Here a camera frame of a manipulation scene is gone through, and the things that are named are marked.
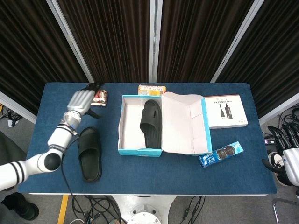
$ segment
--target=blue tablecloth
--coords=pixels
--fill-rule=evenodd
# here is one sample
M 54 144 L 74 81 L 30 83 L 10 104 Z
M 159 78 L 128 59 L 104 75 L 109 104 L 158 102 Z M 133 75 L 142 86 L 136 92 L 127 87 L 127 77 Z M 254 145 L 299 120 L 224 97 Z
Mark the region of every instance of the blue tablecloth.
M 73 144 L 64 159 L 66 178 L 73 193 L 84 194 L 174 194 L 174 195 L 229 195 L 275 194 L 272 173 L 262 158 L 267 158 L 263 136 L 249 84 L 238 83 L 161 83 L 167 91 L 177 94 L 202 96 L 239 94 L 248 119 L 246 127 L 211 130 L 213 150 L 239 141 L 244 149 L 232 158 L 205 169 L 197 156 L 162 153 L 161 157 L 121 156 L 118 154 L 118 124 L 121 96 L 136 95 L 137 83 L 106 83 L 106 107 L 93 107 L 103 115 L 101 119 L 82 118 L 81 132 L 88 126 L 98 129 L 102 147 L 102 177 L 86 183 L 78 161 L 77 144 Z M 48 150 L 47 141 L 60 122 L 75 91 L 84 83 L 47 83 L 27 158 Z M 53 173 L 30 176 L 19 192 L 68 193 L 61 169 Z

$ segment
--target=curtain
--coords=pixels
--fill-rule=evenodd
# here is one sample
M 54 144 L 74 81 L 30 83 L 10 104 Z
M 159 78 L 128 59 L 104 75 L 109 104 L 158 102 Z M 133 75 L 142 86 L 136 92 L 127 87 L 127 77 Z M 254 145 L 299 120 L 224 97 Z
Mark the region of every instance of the curtain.
M 59 0 L 97 81 L 148 82 L 150 0 Z
M 164 0 L 158 82 L 210 82 L 253 0 Z
M 0 2 L 0 91 L 37 114 L 47 82 L 86 82 L 45 0 Z
M 265 1 L 217 82 L 249 83 L 259 117 L 299 92 L 299 4 Z

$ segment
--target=slide sandal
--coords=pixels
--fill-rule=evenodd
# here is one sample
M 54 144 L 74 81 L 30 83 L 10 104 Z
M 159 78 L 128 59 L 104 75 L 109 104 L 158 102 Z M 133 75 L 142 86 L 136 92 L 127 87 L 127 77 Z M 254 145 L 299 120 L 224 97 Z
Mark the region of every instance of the slide sandal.
M 86 182 L 94 182 L 102 175 L 100 135 L 93 127 L 85 128 L 79 138 L 79 162 Z
M 161 119 L 159 103 L 152 99 L 146 101 L 140 122 L 146 148 L 161 148 Z

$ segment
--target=open shoe box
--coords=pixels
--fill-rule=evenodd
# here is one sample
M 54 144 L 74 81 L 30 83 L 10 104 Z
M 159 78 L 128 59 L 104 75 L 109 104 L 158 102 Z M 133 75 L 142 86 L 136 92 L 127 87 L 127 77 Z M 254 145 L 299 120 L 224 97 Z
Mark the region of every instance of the open shoe box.
M 146 148 L 139 125 L 147 100 L 157 101 L 162 111 L 162 147 Z M 178 95 L 166 92 L 162 96 L 122 96 L 118 151 L 120 155 L 159 157 L 162 151 L 188 155 L 212 151 L 211 136 L 200 95 Z

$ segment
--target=gray floor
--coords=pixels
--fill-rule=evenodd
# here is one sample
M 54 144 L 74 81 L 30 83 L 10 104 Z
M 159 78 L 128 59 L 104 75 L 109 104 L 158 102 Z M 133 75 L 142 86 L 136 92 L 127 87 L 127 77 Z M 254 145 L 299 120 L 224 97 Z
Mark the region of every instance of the gray floor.
M 269 133 L 267 126 L 277 126 L 278 117 L 262 125 L 262 131 Z M 22 119 L 14 128 L 7 127 L 7 119 L 0 120 L 0 130 L 10 137 L 15 143 L 20 146 L 25 152 L 28 150 L 31 135 L 34 125 Z M 275 197 L 296 201 L 295 187 L 283 187 L 277 182 L 278 192 L 276 195 L 268 196 L 207 196 L 205 206 L 196 223 L 203 224 L 227 224 L 227 223 L 243 223 L 255 224 L 275 223 L 271 201 Z M 0 192 L 0 200 L 11 192 Z M 19 218 L 13 211 L 10 214 L 15 217 L 15 223 L 31 223 L 31 224 L 55 224 L 58 220 L 60 204 L 62 196 L 41 196 L 24 194 L 25 197 L 35 203 L 40 209 L 39 217 L 34 221 L 25 221 Z M 83 196 L 77 196 L 82 203 L 84 209 L 89 208 L 88 201 Z M 191 197 L 178 196 L 171 206 L 169 212 L 169 223 L 179 224 L 185 209 L 188 207 Z M 299 223 L 299 208 L 287 204 L 278 204 L 278 213 L 281 223 L 283 224 L 298 224 Z M 75 216 L 71 209 L 71 197 L 68 201 L 68 208 L 65 215 L 65 222 L 68 224 Z M 99 218 L 95 223 L 105 223 L 102 218 Z

